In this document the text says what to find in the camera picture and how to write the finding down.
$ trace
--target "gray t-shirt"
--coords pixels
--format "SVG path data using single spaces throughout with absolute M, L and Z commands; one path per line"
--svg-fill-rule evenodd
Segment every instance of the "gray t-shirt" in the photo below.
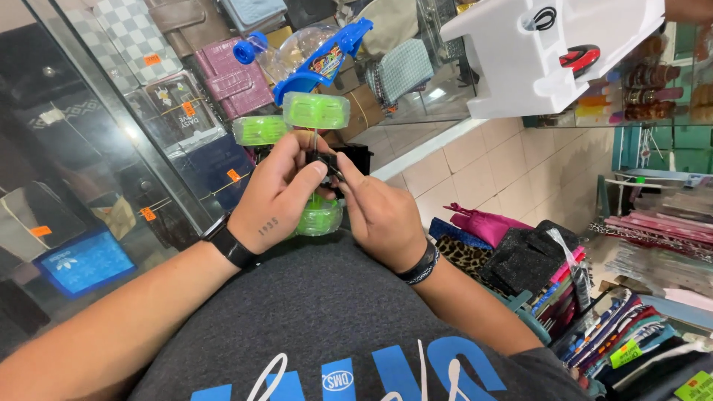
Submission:
M 587 399 L 546 348 L 505 357 L 440 321 L 351 233 L 266 257 L 188 319 L 131 401 Z

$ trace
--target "black watch strap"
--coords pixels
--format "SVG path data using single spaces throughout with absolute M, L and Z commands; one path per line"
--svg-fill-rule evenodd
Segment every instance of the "black watch strap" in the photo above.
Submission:
M 210 243 L 215 245 L 215 247 L 220 251 L 220 253 L 225 256 L 233 265 L 241 268 L 247 269 L 253 264 L 257 255 L 250 252 L 242 246 L 240 241 L 238 241 L 233 234 L 228 231 L 227 226 L 224 225 L 219 229 L 217 233 L 210 239 Z
M 426 252 L 424 252 L 424 255 L 421 256 L 419 262 L 411 269 L 403 273 L 396 274 L 398 278 L 402 279 L 408 285 L 418 284 L 425 280 L 431 272 L 434 271 L 436 263 L 441 257 L 441 253 L 438 251 L 438 248 L 436 248 L 431 241 L 426 242 L 428 243 L 426 246 Z

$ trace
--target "light blue wallet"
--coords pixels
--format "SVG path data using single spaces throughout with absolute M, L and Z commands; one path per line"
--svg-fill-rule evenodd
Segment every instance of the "light blue wallet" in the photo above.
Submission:
M 429 53 L 419 39 L 409 39 L 393 48 L 384 55 L 377 68 L 387 103 L 395 102 L 434 75 Z
M 230 19 L 243 36 L 255 31 L 267 33 L 283 22 L 287 6 L 283 0 L 221 0 Z

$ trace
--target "bangle bracelet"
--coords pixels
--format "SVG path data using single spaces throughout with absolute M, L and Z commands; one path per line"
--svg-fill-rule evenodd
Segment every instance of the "bangle bracelet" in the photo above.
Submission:
M 438 263 L 438 259 L 441 257 L 438 248 L 436 248 L 431 241 L 427 241 L 427 243 L 426 252 L 421 256 L 419 262 L 407 271 L 396 274 L 398 278 L 402 279 L 408 285 L 418 284 L 425 280 L 431 272 L 434 271 L 436 263 Z

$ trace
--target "orange price tag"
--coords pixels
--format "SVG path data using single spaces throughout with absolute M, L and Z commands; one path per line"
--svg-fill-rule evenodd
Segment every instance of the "orange price tag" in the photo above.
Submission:
M 227 176 L 230 177 L 230 179 L 232 179 L 232 182 L 234 183 L 236 183 L 240 179 L 240 176 L 232 168 L 228 170 Z
M 183 110 L 185 110 L 185 115 L 191 117 L 193 114 L 195 114 L 195 109 L 193 109 L 193 105 L 187 101 L 183 104 Z
M 36 237 L 41 237 L 42 235 L 52 234 L 52 230 L 46 225 L 41 227 L 30 228 L 30 233 Z
M 146 218 L 146 221 L 151 221 L 151 220 L 156 219 L 156 215 L 153 214 L 153 212 L 151 211 L 151 208 L 143 208 L 139 212 L 141 212 L 141 214 L 143 214 L 143 217 Z
M 154 64 L 160 63 L 161 57 L 159 57 L 156 53 L 150 54 L 143 58 L 143 62 L 146 63 L 146 66 L 152 66 Z

